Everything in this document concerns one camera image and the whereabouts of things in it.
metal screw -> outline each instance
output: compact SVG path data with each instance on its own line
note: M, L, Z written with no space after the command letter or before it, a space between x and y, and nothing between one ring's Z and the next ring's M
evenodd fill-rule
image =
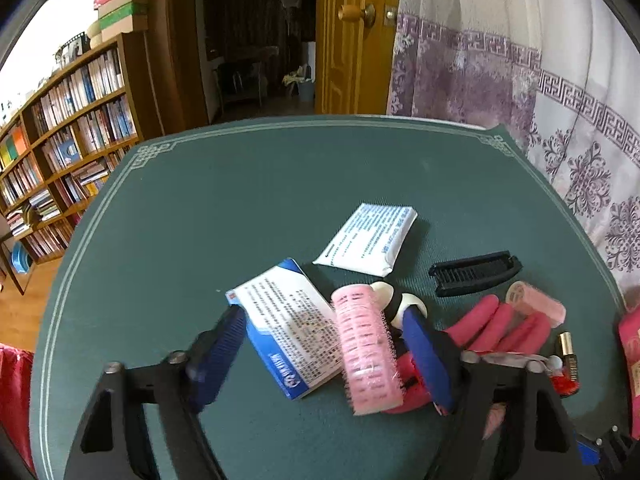
M107 365L104 367L104 373L106 373L106 374L114 374L114 373L119 372L123 368L124 367L122 366L122 363L119 363L117 361L112 361L110 363L107 363Z
M475 352L472 352L471 350L465 350L462 352L462 354L460 354L460 360L465 363L474 365L480 362L480 356Z
M171 355L169 355L169 364L171 365L179 365L185 362L186 360L187 360L187 354L182 350L172 352Z
M540 361L532 360L527 363L527 370L535 374L541 374L545 371L545 365L543 365Z

blue gripper pad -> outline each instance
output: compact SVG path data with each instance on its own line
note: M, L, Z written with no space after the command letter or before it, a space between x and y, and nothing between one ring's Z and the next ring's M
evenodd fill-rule
M433 401L453 412L460 384L460 349L446 332L434 329L415 305L402 317L402 338Z
M246 314L231 305L213 330L202 332L188 351L189 402L195 413L211 404L238 354L246 333Z

lace curtain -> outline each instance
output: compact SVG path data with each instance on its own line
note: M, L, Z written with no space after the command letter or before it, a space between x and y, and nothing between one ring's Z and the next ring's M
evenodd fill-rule
M400 0L387 111L505 124L640 300L640 54L601 0Z

stacked boxes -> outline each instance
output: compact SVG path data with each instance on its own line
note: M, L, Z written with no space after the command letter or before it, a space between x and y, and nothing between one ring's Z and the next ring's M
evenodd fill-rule
M147 0L94 0L98 9L98 22L102 40L106 41L121 32L146 30Z

white packet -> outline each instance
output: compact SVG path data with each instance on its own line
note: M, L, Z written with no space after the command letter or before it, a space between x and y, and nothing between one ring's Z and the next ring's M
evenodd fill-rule
M384 278L417 216L408 206L361 204L314 263Z

